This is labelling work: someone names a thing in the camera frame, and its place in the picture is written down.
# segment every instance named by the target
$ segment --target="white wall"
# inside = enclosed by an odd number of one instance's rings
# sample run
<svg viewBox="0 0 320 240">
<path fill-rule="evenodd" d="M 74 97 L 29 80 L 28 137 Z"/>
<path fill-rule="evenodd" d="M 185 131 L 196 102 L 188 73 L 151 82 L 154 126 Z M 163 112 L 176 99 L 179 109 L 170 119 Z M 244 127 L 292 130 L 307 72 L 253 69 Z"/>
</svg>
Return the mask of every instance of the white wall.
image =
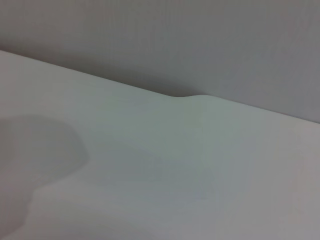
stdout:
<svg viewBox="0 0 320 240">
<path fill-rule="evenodd" d="M 0 49 L 320 122 L 317 0 L 0 0 Z"/>
</svg>

